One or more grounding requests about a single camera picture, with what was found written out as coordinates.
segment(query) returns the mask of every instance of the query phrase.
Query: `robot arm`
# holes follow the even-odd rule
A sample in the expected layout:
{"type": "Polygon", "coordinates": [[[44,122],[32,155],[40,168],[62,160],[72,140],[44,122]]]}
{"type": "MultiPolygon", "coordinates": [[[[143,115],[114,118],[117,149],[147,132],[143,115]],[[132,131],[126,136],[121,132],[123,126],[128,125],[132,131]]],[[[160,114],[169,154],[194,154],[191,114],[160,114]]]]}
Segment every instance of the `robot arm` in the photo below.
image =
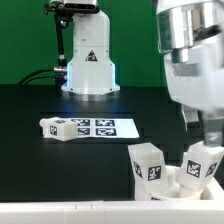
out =
{"type": "Polygon", "coordinates": [[[205,144],[223,142],[223,3],[159,0],[159,51],[164,54],[171,98],[183,105],[186,123],[202,112],[205,144]]]}

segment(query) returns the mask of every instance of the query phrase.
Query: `robot logo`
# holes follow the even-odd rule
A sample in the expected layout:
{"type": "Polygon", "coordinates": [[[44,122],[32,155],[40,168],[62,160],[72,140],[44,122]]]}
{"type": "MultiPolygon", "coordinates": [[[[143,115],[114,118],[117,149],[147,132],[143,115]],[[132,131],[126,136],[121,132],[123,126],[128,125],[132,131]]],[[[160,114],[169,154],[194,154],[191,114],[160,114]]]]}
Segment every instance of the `robot logo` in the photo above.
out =
{"type": "Polygon", "coordinates": [[[207,177],[207,176],[210,176],[211,174],[214,173],[216,166],[217,166],[217,163],[215,163],[215,164],[213,164],[213,165],[211,165],[211,166],[209,167],[209,170],[208,170],[208,172],[207,172],[207,174],[206,174],[206,177],[207,177]]]}
{"type": "Polygon", "coordinates": [[[161,166],[150,167],[148,181],[161,179],[161,171],[162,171],[161,166]]]}
{"type": "Polygon", "coordinates": [[[142,178],[141,167],[135,162],[134,162],[134,167],[135,167],[135,172],[142,178]]]}
{"type": "Polygon", "coordinates": [[[90,51],[86,61],[98,61],[93,50],[90,51]]]}
{"type": "Polygon", "coordinates": [[[57,128],[54,126],[50,126],[50,134],[57,136],[58,135],[57,128]]]}
{"type": "Polygon", "coordinates": [[[200,175],[201,175],[201,164],[196,163],[196,162],[191,161],[191,160],[188,160],[188,163],[187,163],[187,173],[192,175],[192,176],[194,176],[194,177],[200,178],[200,175]]]}

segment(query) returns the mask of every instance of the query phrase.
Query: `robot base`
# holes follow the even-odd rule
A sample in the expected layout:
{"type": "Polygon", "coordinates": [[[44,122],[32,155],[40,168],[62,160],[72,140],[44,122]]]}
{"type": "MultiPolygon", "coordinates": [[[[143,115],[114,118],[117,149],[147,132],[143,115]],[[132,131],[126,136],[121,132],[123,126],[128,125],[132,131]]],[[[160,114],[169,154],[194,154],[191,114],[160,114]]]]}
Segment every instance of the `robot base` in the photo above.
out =
{"type": "Polygon", "coordinates": [[[120,95],[120,91],[113,91],[107,94],[99,95],[99,94],[77,94],[69,91],[63,91],[62,90],[62,96],[72,98],[74,100],[79,100],[79,101],[105,101],[105,100],[110,100],[113,98],[116,98],[120,95]]]}

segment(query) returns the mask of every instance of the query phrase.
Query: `black and white marker pattern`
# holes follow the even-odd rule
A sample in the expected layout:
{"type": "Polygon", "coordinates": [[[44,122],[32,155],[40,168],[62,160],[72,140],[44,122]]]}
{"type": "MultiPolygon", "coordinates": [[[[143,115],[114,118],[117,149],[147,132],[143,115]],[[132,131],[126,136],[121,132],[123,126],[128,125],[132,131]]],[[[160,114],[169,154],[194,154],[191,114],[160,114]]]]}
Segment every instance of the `black and white marker pattern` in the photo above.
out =
{"type": "Polygon", "coordinates": [[[79,127],[90,126],[90,119],[71,119],[71,121],[78,123],[79,127]]]}
{"type": "Polygon", "coordinates": [[[96,120],[96,127],[115,127],[114,120],[96,120]]]}
{"type": "Polygon", "coordinates": [[[96,128],[96,136],[117,136],[115,128],[96,128]]]}
{"type": "Polygon", "coordinates": [[[215,163],[215,164],[213,164],[212,166],[209,167],[209,170],[206,174],[206,177],[208,177],[208,176],[210,176],[214,173],[216,166],[217,166],[217,163],[215,163]]]}
{"type": "Polygon", "coordinates": [[[154,166],[149,168],[148,181],[161,179],[162,166],[154,166]]]}
{"type": "Polygon", "coordinates": [[[64,120],[57,120],[57,121],[55,121],[55,123],[57,123],[57,124],[64,124],[66,121],[64,121],[64,120]]]}
{"type": "Polygon", "coordinates": [[[87,136],[90,135],[90,128],[78,128],[79,136],[87,136]]]}
{"type": "Polygon", "coordinates": [[[201,176],[201,164],[196,163],[192,160],[188,160],[187,162],[187,173],[196,178],[200,178],[201,176]]]}
{"type": "Polygon", "coordinates": [[[135,167],[136,174],[142,178],[142,170],[141,170],[141,167],[136,162],[134,162],[134,167],[135,167]]]}
{"type": "Polygon", "coordinates": [[[57,127],[50,126],[50,134],[51,135],[54,135],[54,136],[57,136],[58,135],[58,129],[57,129],[57,127]]]}

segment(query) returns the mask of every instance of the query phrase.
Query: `printed marker sheet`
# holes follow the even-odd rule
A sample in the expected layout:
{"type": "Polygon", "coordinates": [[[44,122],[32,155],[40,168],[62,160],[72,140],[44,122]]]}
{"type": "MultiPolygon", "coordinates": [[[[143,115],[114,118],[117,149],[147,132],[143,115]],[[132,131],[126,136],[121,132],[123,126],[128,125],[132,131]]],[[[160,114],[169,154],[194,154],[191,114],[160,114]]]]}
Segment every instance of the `printed marker sheet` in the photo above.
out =
{"type": "Polygon", "coordinates": [[[139,138],[133,119],[72,118],[78,123],[78,138],[139,138]]]}

